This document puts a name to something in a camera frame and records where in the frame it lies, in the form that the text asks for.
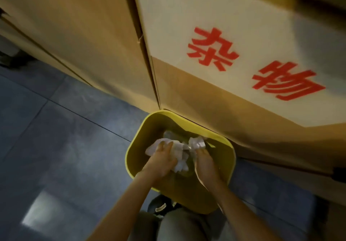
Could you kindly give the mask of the person's left hand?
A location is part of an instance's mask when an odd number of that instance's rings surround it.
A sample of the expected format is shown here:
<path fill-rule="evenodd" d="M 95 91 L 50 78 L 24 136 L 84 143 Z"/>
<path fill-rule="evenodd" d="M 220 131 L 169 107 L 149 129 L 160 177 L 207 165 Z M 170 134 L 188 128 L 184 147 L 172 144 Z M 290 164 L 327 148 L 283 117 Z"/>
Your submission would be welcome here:
<path fill-rule="evenodd" d="M 155 181 L 165 177 L 177 165 L 177 158 L 170 154 L 153 153 L 147 163 L 144 165 L 142 171 L 149 174 Z"/>

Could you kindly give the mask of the person's right hand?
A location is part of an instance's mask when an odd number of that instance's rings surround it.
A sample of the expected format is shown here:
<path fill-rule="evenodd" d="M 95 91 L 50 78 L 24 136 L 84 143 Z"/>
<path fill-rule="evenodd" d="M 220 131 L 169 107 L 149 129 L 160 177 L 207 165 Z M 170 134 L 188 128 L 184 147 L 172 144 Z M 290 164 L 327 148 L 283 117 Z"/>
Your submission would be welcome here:
<path fill-rule="evenodd" d="M 221 176 L 213 158 L 195 159 L 195 173 L 200 183 L 210 192 L 214 193 L 221 184 Z"/>

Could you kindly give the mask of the white paper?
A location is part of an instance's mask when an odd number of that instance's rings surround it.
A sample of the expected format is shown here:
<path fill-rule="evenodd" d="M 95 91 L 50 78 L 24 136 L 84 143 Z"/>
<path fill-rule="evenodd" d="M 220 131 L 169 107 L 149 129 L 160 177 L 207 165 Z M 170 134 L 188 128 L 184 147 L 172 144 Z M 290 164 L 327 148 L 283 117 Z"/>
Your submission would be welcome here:
<path fill-rule="evenodd" d="M 194 173 L 196 150 L 206 147 L 205 138 L 202 136 L 195 138 L 189 136 L 184 137 L 181 134 L 176 134 L 173 131 L 166 130 L 163 133 L 163 138 L 157 139 L 151 146 L 149 146 L 145 150 L 145 154 L 147 156 L 152 156 L 160 142 L 165 142 L 165 144 L 173 142 L 171 156 L 176 157 L 178 162 L 172 171 L 185 177 L 189 177 Z"/>

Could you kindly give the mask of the person's right forearm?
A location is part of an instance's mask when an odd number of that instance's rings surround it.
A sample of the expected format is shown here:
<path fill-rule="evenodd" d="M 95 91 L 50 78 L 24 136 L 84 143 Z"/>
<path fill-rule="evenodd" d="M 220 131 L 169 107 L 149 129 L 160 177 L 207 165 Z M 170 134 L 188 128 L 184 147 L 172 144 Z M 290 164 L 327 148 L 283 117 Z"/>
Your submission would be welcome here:
<path fill-rule="evenodd" d="M 237 241 L 283 241 L 222 182 L 204 183 L 213 195 Z"/>

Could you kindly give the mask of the person's left forearm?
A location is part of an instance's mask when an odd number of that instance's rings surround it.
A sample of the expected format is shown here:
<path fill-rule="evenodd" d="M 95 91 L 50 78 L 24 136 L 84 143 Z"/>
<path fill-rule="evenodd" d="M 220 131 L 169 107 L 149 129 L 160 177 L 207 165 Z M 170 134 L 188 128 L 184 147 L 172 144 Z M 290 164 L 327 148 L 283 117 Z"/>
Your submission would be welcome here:
<path fill-rule="evenodd" d="M 86 241 L 127 241 L 137 215 L 158 179 L 159 174 L 153 170 L 139 172 Z"/>

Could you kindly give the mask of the yellow plastic waste bin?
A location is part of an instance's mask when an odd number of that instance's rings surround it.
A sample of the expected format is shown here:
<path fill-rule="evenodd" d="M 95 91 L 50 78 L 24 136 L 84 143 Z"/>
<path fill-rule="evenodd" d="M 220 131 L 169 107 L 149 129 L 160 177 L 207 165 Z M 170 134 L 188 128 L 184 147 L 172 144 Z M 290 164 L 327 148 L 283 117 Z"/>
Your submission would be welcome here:
<path fill-rule="evenodd" d="M 228 185 L 236 164 L 236 154 L 231 142 L 220 134 L 210 131 L 173 112 L 160 110 L 148 115 L 142 122 L 130 146 L 125 166 L 128 174 L 134 178 L 149 160 L 145 153 L 148 148 L 156 149 L 156 142 L 168 138 L 188 145 L 190 138 L 201 138 L 223 181 Z M 199 214 L 210 214 L 218 209 L 214 197 L 199 182 L 195 173 L 191 146 L 181 149 L 177 171 L 170 172 L 156 183 L 152 189 L 170 198 L 180 205 Z"/>

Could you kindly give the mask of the person's black shoe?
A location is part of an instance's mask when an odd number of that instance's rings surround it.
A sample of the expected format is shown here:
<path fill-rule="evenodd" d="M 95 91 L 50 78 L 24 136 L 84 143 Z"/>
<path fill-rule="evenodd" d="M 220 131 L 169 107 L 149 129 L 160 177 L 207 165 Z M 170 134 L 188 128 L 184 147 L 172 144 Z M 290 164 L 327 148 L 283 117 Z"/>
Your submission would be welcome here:
<path fill-rule="evenodd" d="M 165 195 L 158 195 L 148 205 L 147 212 L 158 218 L 164 216 L 176 209 L 182 208 L 182 205 L 173 201 Z"/>

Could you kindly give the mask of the person's grey trousers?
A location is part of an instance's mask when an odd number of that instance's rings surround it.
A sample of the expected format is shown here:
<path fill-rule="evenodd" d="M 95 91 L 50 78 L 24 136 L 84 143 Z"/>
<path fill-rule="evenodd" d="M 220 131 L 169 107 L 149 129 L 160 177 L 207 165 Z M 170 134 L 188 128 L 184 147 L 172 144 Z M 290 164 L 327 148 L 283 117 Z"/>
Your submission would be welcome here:
<path fill-rule="evenodd" d="M 221 240 L 228 229 L 218 210 L 210 215 L 178 208 L 163 218 L 140 211 L 127 241 L 212 241 Z"/>

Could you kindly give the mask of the white sign with red characters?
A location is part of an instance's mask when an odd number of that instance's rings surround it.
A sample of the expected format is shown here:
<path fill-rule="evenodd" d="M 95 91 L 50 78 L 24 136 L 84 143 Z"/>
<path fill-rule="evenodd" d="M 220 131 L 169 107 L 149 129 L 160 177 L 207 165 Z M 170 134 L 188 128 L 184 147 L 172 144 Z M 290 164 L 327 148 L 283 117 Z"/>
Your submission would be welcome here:
<path fill-rule="evenodd" d="M 150 55 L 303 127 L 346 123 L 346 20 L 295 0 L 137 0 Z"/>

